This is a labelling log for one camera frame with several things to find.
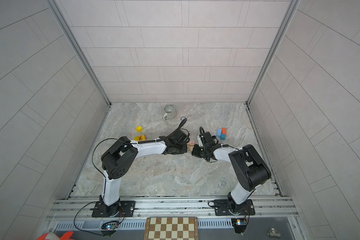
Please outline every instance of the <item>work surface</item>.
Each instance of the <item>work surface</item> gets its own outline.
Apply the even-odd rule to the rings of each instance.
[[[243,103],[171,103],[177,115],[163,120],[163,108],[167,103],[113,103],[96,144],[106,138],[119,138],[145,134],[147,139],[166,136],[188,118],[183,128],[197,143],[199,127],[216,135],[218,128],[227,128],[227,138],[221,141],[231,146],[252,144],[260,153],[259,145]],[[139,133],[137,126],[144,130]],[[101,155],[114,143],[101,143],[94,154],[94,162],[101,169]],[[88,158],[71,196],[95,196],[103,190],[103,176]],[[221,196],[227,195],[236,185],[237,178],[232,164],[226,161],[208,163],[191,155],[154,154],[135,159],[129,171],[122,177],[120,196]],[[268,180],[259,186],[254,195],[274,195]]]

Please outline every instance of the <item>beige tile wall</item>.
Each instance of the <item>beige tile wall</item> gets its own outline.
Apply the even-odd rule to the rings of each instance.
[[[0,240],[41,235],[106,110],[44,0],[0,1]]]
[[[360,239],[360,0],[302,0],[250,103],[311,239]]]
[[[289,5],[57,2],[112,102],[246,101]]]

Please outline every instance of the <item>blue block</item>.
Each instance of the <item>blue block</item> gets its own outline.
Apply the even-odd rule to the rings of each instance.
[[[220,136],[221,136],[221,128],[218,128],[218,129],[217,129],[216,136],[218,136],[218,137],[220,137]]]

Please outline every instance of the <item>chessboard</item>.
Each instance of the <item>chessboard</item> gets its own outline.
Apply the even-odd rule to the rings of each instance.
[[[195,217],[147,218],[144,240],[198,240]]]

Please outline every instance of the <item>striped ceramic mug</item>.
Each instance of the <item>striped ceramic mug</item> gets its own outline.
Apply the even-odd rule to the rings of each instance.
[[[176,109],[173,105],[167,105],[164,107],[164,120],[172,119],[176,116]]]

